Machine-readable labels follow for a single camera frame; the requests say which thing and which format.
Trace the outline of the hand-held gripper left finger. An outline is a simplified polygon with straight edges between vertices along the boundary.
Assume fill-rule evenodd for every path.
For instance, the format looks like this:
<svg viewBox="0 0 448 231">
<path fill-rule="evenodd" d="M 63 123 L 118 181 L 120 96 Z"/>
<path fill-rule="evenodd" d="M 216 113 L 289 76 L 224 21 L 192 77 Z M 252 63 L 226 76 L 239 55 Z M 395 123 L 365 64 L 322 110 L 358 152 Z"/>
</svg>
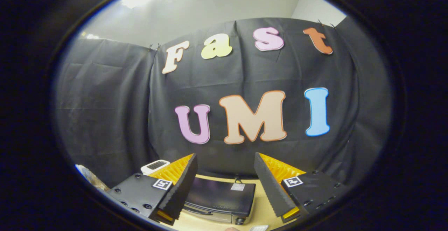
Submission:
<svg viewBox="0 0 448 231">
<path fill-rule="evenodd" d="M 192 153 L 149 175 L 135 173 L 108 194 L 138 215 L 172 226 L 180 216 L 196 173 L 197 156 Z"/>
</svg>

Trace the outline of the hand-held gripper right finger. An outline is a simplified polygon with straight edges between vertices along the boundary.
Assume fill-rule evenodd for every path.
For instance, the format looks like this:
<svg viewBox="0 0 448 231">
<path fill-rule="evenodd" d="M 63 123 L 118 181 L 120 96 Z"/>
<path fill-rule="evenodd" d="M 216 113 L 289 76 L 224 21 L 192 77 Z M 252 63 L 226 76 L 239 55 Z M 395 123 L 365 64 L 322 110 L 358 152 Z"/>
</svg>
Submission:
<svg viewBox="0 0 448 231">
<path fill-rule="evenodd" d="M 259 152 L 253 167 L 283 223 L 315 215 L 347 191 L 343 183 L 323 172 L 305 172 Z"/>
</svg>

